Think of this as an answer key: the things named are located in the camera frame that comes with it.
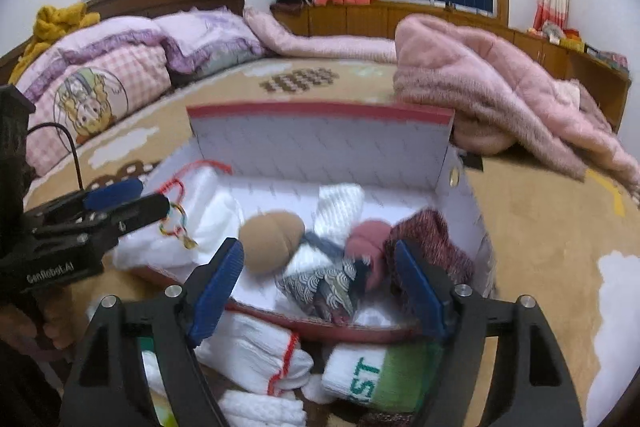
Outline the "white ribbed sock bundle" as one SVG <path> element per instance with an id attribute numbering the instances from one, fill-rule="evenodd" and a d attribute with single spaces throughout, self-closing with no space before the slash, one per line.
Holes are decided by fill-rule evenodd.
<path id="1" fill-rule="evenodd" d="M 303 402 L 296 399 L 228 390 L 218 400 L 218 405 L 230 426 L 307 425 L 307 413 Z"/>

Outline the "green white sock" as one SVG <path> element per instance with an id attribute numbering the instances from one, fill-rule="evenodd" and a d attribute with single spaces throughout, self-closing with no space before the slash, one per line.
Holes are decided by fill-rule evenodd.
<path id="1" fill-rule="evenodd" d="M 321 376 L 322 389 L 386 413 L 412 413 L 430 391 L 444 350 L 431 341 L 365 345 L 341 343 Z"/>

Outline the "white sock red stripe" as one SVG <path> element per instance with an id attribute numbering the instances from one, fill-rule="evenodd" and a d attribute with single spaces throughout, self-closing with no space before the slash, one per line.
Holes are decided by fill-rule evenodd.
<path id="1" fill-rule="evenodd" d="M 195 354 L 202 364 L 256 395 L 299 389 L 308 383 L 314 366 L 297 334 L 230 311 L 224 311 L 213 335 Z"/>

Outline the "maroon knitted sock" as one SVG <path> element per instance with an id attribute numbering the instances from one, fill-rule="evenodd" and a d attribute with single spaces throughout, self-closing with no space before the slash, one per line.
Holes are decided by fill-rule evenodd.
<path id="1" fill-rule="evenodd" d="M 383 244 L 386 269 L 390 274 L 390 291 L 396 298 L 405 299 L 395 265 L 395 246 L 400 241 L 418 247 L 420 256 L 445 270 L 455 284 L 472 282 L 473 262 L 451 242 L 444 217 L 437 210 L 423 209 L 394 225 Z"/>

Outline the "pink checked cartoon pillow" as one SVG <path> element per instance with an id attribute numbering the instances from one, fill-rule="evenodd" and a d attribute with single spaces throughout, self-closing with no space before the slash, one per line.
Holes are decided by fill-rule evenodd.
<path id="1" fill-rule="evenodd" d="M 29 86 L 26 70 L 17 89 L 35 105 L 29 124 L 56 122 L 70 132 L 65 135 L 47 128 L 29 135 L 26 160 L 38 176 L 70 155 L 72 145 L 85 144 L 171 87 L 163 50 L 150 46 L 126 46 L 84 65 L 67 67 L 38 87 Z"/>

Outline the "brown patterned bed cover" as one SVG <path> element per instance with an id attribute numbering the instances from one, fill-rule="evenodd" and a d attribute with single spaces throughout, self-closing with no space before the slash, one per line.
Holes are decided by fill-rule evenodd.
<path id="1" fill-rule="evenodd" d="M 191 84 L 140 109 L 36 180 L 27 205 L 144 173 L 190 138 L 191 106 L 232 102 L 383 104 L 388 65 L 260 60 Z M 625 190 L 590 172 L 584 181 L 527 156 L 489 157 L 466 174 L 483 213 L 503 299 L 536 297 L 565 355 L 588 425 L 630 390 L 639 367 L 639 210 Z"/>

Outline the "tan rolled sock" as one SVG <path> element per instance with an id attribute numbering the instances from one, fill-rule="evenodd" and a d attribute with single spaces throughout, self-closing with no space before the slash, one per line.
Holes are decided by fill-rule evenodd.
<path id="1" fill-rule="evenodd" d="M 305 223 L 295 213 L 270 211 L 248 219 L 239 231 L 244 265 L 252 274 L 282 270 L 296 253 Z"/>

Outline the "purple frilled pillow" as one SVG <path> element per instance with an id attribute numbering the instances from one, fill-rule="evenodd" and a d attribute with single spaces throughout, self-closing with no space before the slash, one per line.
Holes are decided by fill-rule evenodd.
<path id="1" fill-rule="evenodd" d="M 259 58 L 267 52 L 244 18 L 227 8 L 177 12 L 155 17 L 154 23 L 165 35 L 168 67 L 178 74 L 194 75 L 222 58 Z"/>

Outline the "yellow knitted garment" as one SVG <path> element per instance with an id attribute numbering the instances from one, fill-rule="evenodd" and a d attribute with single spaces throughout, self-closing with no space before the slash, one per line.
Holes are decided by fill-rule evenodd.
<path id="1" fill-rule="evenodd" d="M 96 25 L 100 21 L 101 15 L 97 12 L 88 12 L 85 2 L 78 2 L 62 9 L 52 5 L 40 8 L 32 26 L 32 38 L 28 40 L 26 48 L 17 60 L 11 72 L 9 84 L 17 84 L 27 67 L 58 40 L 75 31 Z"/>

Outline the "red white cardboard box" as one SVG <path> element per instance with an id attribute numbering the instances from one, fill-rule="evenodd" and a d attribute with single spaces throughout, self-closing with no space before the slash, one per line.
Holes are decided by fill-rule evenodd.
<path id="1" fill-rule="evenodd" d="M 293 213 L 308 232 L 342 245 L 362 222 L 396 225 L 431 209 L 470 266 L 474 291 L 495 291 L 495 255 L 449 141 L 449 110 L 274 102 L 193 106 L 188 116 L 191 139 L 153 171 L 145 192 L 180 202 L 170 219 L 194 246 L 154 223 L 120 242 L 117 268 L 183 282 L 226 237 L 273 211 Z"/>

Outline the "grey wave pattern sock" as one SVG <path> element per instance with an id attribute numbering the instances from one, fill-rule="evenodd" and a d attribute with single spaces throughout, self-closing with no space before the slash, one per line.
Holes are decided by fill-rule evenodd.
<path id="1" fill-rule="evenodd" d="M 277 281 L 277 288 L 308 317 L 336 326 L 352 323 L 367 290 L 369 260 L 346 259 Z"/>

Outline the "white rolled sock in box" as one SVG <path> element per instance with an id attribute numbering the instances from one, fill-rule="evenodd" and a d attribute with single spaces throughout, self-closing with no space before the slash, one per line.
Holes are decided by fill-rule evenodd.
<path id="1" fill-rule="evenodd" d="M 364 191 L 358 184 L 320 187 L 314 224 L 304 232 L 283 275 L 290 277 L 342 260 L 346 239 L 360 219 L 363 203 Z"/>

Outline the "pink rolled sock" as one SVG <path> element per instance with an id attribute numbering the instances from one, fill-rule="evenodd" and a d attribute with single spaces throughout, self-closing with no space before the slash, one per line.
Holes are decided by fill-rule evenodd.
<path id="1" fill-rule="evenodd" d="M 355 260 L 369 260 L 367 291 L 374 291 L 385 279 L 385 243 L 392 226 L 381 220 L 367 220 L 352 229 L 345 243 L 345 256 Z"/>

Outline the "pink fluffy blanket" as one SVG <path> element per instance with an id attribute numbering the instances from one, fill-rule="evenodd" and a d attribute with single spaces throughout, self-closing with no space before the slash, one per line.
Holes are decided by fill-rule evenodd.
<path id="1" fill-rule="evenodd" d="M 489 31 L 411 14 L 395 32 L 396 98 L 456 113 L 454 144 L 496 155 L 521 144 L 548 168 L 585 178 L 593 164 L 639 195 L 639 163 L 577 80 L 556 80 Z"/>

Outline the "colourful items on cabinet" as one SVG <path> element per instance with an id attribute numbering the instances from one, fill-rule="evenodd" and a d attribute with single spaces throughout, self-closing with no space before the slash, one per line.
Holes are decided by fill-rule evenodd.
<path id="1" fill-rule="evenodd" d="M 625 55 L 597 50 L 582 40 L 578 30 L 562 29 L 551 20 L 545 20 L 541 28 L 531 27 L 528 32 L 563 48 L 585 53 L 609 68 L 617 70 L 617 72 L 622 72 L 625 75 L 629 74 L 628 61 Z"/>

